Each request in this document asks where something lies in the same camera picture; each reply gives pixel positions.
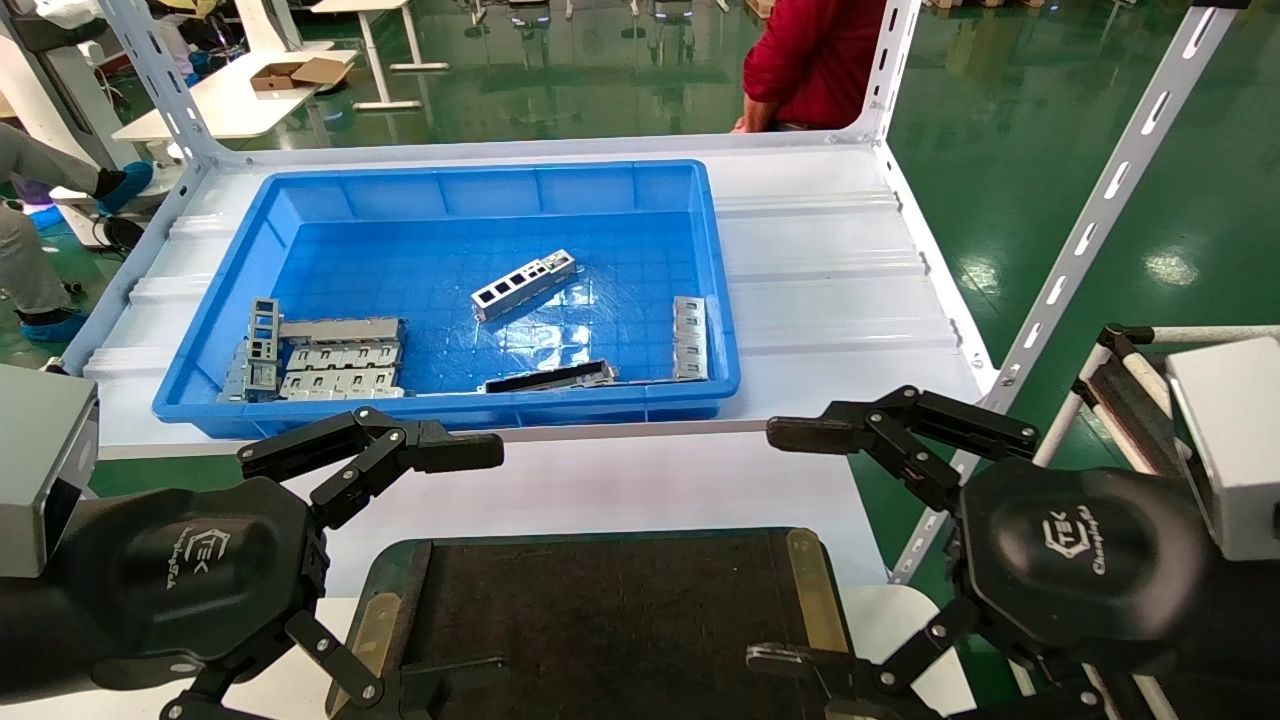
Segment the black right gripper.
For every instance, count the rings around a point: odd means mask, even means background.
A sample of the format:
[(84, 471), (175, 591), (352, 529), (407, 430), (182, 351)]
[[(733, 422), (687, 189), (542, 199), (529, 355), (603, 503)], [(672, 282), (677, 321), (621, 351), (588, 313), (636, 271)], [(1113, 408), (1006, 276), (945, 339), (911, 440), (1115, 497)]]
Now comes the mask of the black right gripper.
[[(879, 662), (858, 655), (837, 594), (800, 598), (805, 643), (758, 642), (745, 664), (810, 683), (828, 719), (941, 719), (915, 691), (954, 646), (980, 635), (1020, 664), (1060, 657), (1126, 673), (1178, 656), (1216, 562), (1188, 492), (1121, 468), (1041, 468), (1041, 433), (988, 409), (904, 386), (874, 401), (833, 401), (819, 416), (773, 416), (768, 443), (794, 454), (867, 454), (925, 506), (957, 507), (964, 594)], [(989, 465), (961, 489), (927, 442)]]

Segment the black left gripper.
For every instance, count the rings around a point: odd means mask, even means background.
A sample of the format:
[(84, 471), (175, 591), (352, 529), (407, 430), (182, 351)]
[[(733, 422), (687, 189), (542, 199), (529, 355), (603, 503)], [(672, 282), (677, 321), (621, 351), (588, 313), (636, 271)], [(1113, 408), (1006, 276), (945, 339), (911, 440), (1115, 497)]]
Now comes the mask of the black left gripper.
[[(259, 719), (223, 703), (293, 644), (347, 693), (337, 719), (438, 719), (506, 679), (494, 656), (375, 676), (312, 612), (339, 529), (403, 474), (498, 468), (493, 433), (358, 407), (244, 446), (228, 489), (84, 501), (45, 570), (20, 580), (20, 691), (143, 691), (195, 679), (166, 719)], [(338, 465), (310, 506), (276, 484)]]

